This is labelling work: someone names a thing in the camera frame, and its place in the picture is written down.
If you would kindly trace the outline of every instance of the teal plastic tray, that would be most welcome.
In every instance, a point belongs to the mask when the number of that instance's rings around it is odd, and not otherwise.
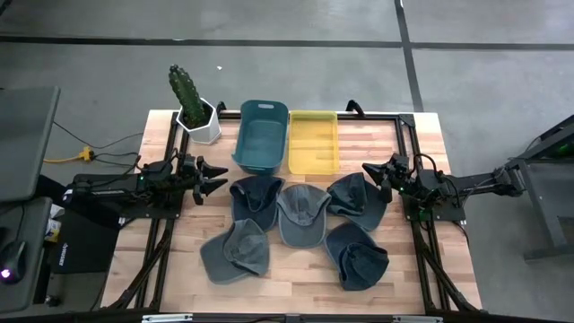
[[[250,174],[271,175],[281,167],[289,110],[281,102],[249,100],[241,105],[241,123],[231,156]]]

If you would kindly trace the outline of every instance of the concrete floor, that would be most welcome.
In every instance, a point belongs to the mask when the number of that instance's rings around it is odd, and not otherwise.
[[[412,41],[574,42],[568,0],[404,0]],[[0,31],[185,39],[398,41],[392,0],[18,0]],[[438,112],[455,175],[490,171],[521,153],[574,109],[574,52],[415,50],[425,111]],[[248,99],[291,109],[342,110],[349,99],[373,111],[413,111],[402,49],[121,47],[0,44],[0,87],[57,85],[56,120],[93,144],[142,131],[149,109],[175,109],[168,67],[179,64],[202,96],[236,109]],[[111,153],[137,151],[139,140]],[[47,157],[82,144],[54,128]],[[101,164],[45,165],[63,183]],[[466,205],[474,270],[486,310],[574,320],[574,259],[526,264],[544,245],[527,197],[476,196]],[[63,284],[65,304],[85,310],[103,275]],[[36,308],[37,312],[45,309]]]

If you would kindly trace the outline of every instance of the white hexagonal pot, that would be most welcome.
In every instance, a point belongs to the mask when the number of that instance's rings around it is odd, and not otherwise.
[[[219,126],[219,119],[217,118],[217,110],[204,98],[201,98],[204,106],[208,106],[212,110],[212,115],[209,118],[209,123],[203,127],[189,129],[183,122],[183,107],[179,108],[177,121],[179,125],[187,131],[189,138],[198,144],[213,144],[222,135],[222,128]]]

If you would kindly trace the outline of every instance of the potted cactus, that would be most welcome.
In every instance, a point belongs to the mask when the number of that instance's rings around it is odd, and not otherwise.
[[[199,97],[194,82],[181,67],[170,67],[170,85],[181,104],[178,123],[189,133],[192,141],[212,144],[222,134],[215,108]]]

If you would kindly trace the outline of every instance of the wooden table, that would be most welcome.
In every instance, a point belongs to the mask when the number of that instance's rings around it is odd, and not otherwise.
[[[163,158],[172,112],[150,111],[140,150],[141,164]],[[432,156],[439,169],[448,173],[448,158],[438,115],[415,113],[414,118],[421,151]],[[195,205],[191,194],[186,194],[171,243],[161,311],[321,314],[424,312],[413,235],[409,223],[404,220],[401,198],[397,194],[387,207],[380,226],[370,233],[377,244],[388,251],[390,264],[378,284],[367,291],[344,292],[324,247],[291,249],[282,244],[276,226],[267,233],[271,244],[271,264],[265,277],[249,277],[229,285],[212,284],[205,273],[199,249],[213,236],[228,230],[231,224],[230,184],[248,176],[230,157],[239,132],[238,120],[222,120],[221,125],[222,137],[216,144],[205,146],[190,142],[188,152],[195,156],[203,155],[214,166],[229,168],[229,173],[222,176],[229,179],[229,183],[207,197],[204,205]],[[179,130],[176,147],[180,137]],[[410,149],[408,135],[405,138]],[[344,174],[361,171],[363,162],[383,163],[397,151],[396,131],[392,122],[340,121],[340,174],[293,175],[289,172],[288,158],[285,156],[278,176],[286,180],[285,188],[296,183],[308,183],[326,189]],[[340,217],[328,216],[327,219],[328,230],[344,222]],[[102,306],[115,301],[140,269],[149,226],[149,220],[140,219],[120,232]],[[465,236],[452,223],[437,223],[436,226],[445,270],[465,297],[474,306],[480,307]],[[430,281],[433,300],[439,304],[432,274]],[[152,273],[148,301],[154,282],[155,275]]]

